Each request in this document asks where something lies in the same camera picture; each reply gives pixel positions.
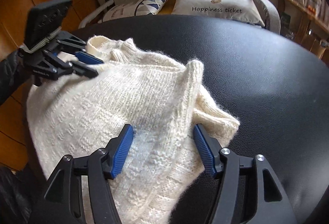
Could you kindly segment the black jacket forearm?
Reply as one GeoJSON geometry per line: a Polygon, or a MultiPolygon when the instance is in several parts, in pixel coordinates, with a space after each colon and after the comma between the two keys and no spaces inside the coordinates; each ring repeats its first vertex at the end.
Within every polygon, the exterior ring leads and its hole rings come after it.
{"type": "Polygon", "coordinates": [[[31,73],[22,63],[19,50],[13,51],[1,61],[0,76],[0,105],[2,105],[31,77],[31,73]]]}

